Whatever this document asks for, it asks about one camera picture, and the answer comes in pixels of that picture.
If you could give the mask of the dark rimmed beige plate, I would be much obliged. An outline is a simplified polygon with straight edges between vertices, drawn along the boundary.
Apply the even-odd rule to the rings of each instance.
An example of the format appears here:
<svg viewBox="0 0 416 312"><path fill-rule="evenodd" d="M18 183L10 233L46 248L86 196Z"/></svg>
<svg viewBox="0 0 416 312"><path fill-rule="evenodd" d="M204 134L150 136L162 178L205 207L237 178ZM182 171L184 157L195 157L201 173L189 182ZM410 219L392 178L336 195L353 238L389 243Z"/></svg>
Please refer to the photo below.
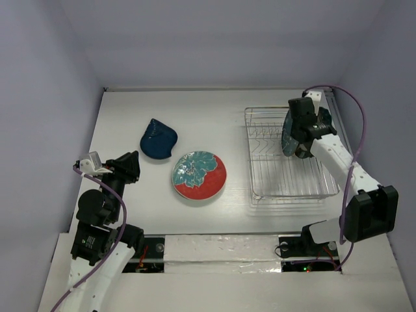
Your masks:
<svg viewBox="0 0 416 312"><path fill-rule="evenodd" d="M307 159L307 158L312 158L314 157L314 155L310 152L310 150L307 148L307 146L305 146L304 144L300 144L296 151L295 151L295 155L299 158L299 159Z"/></svg>

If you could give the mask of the red and teal floral plate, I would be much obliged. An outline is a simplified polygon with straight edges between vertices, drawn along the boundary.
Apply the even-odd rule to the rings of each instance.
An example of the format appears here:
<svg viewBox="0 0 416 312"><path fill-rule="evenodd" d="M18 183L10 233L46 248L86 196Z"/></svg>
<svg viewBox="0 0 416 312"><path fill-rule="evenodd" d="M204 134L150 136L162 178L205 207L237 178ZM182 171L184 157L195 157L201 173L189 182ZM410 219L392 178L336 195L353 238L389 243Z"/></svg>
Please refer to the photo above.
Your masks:
<svg viewBox="0 0 416 312"><path fill-rule="evenodd" d="M227 170L220 157L208 151L192 151L174 165L172 186L189 198L208 198L225 186Z"/></svg>

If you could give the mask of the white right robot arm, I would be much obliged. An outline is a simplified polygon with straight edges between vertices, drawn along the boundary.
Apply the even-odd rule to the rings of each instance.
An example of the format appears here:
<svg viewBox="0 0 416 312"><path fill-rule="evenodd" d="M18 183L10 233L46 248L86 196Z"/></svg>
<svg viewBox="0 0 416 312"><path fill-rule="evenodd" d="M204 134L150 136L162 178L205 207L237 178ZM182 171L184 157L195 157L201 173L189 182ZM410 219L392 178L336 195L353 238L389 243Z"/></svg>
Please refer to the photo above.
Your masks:
<svg viewBox="0 0 416 312"><path fill-rule="evenodd" d="M343 187L341 214L302 228L299 247L307 255L324 243L351 244L386 234L395 227L398 191L371 177L341 142L331 122L324 122L309 96L291 99L281 134L287 157L316 158Z"/></svg>

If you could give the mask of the dark teal patterned plate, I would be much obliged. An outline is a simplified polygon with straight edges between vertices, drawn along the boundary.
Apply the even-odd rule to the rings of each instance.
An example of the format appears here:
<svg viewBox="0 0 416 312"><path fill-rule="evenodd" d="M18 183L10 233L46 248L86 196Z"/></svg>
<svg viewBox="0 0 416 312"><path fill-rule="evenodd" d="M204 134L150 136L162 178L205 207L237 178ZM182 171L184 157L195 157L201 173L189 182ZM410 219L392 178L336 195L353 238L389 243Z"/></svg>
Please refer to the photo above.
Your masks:
<svg viewBox="0 0 416 312"><path fill-rule="evenodd" d="M299 142L291 136L292 124L291 112L288 111L281 132L281 149L286 157L294 155L299 147Z"/></svg>

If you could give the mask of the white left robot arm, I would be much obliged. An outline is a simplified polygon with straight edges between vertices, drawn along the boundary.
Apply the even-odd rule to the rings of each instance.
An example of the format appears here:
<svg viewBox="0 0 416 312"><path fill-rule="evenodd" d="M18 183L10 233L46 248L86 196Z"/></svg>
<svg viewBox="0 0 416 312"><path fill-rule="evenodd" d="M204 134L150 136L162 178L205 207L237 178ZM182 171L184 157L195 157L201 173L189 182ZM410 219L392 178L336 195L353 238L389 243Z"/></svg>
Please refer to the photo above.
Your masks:
<svg viewBox="0 0 416 312"><path fill-rule="evenodd" d="M138 152L101 162L97 152L82 156L74 170L98 188L83 192L75 215L69 297L61 311L104 311L124 267L144 249L144 232L127 223L126 185L140 176Z"/></svg>

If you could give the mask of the dark blue leaf-shaped plate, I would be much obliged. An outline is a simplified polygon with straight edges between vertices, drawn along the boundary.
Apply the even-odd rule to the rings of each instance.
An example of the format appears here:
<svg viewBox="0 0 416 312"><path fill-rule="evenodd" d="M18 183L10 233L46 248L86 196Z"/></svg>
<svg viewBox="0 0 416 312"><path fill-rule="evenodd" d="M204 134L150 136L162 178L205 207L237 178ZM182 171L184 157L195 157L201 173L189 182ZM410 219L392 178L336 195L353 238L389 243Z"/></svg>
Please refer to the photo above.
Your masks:
<svg viewBox="0 0 416 312"><path fill-rule="evenodd" d="M152 118L140 139L140 149L151 159L168 159L172 156L177 140L178 135L175 130Z"/></svg>

